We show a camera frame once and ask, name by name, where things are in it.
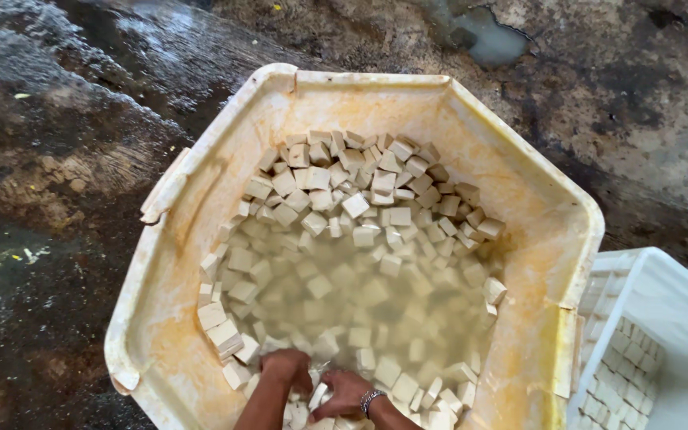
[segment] forearm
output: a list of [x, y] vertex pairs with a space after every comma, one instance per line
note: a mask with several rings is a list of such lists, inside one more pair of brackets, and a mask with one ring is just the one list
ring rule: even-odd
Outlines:
[[368, 416], [378, 430], [421, 430], [410, 418], [402, 415], [387, 396], [378, 396], [371, 401]]
[[235, 424], [235, 430], [281, 430], [283, 410], [290, 392], [290, 382], [263, 372], [259, 385]]

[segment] hexagonal plastic tub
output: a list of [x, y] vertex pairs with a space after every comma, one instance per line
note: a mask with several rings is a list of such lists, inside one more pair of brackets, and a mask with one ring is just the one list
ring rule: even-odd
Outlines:
[[434, 142], [452, 179], [505, 220], [501, 305], [461, 428], [556, 429], [569, 397], [576, 307], [604, 233], [596, 202], [448, 76], [257, 70], [142, 208], [145, 227], [106, 337], [111, 379], [158, 428], [232, 428], [243, 405], [196, 322], [199, 262], [218, 245], [269, 145], [308, 129]]

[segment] puddle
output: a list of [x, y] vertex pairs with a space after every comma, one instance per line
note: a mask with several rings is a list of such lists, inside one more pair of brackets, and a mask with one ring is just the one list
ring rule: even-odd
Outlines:
[[513, 64], [527, 52], [530, 38], [498, 23], [488, 6], [451, 7], [448, 0], [425, 0], [422, 5], [434, 25], [435, 40], [445, 47], [469, 52], [477, 64]]

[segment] white plastic crate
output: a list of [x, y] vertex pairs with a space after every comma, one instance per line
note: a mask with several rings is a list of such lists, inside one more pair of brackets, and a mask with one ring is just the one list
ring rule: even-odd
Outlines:
[[657, 248], [600, 252], [578, 313], [586, 326], [580, 379], [567, 406], [567, 423], [579, 416], [588, 383], [624, 316], [666, 351], [660, 394], [647, 430], [688, 428], [688, 270]]

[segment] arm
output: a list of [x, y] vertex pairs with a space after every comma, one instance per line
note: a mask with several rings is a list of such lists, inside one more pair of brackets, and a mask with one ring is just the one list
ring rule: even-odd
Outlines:
[[[333, 397], [312, 411], [310, 422], [318, 422], [323, 418], [337, 415], [362, 417], [360, 399], [373, 389], [371, 383], [352, 372], [337, 370], [325, 372], [321, 380], [331, 387]], [[421, 427], [402, 415], [387, 396], [378, 396], [373, 399], [368, 415], [378, 430], [421, 430]]]
[[297, 350], [277, 350], [262, 357], [262, 376], [241, 412], [235, 430], [281, 430], [283, 410], [291, 388], [312, 392], [307, 372], [310, 356]]

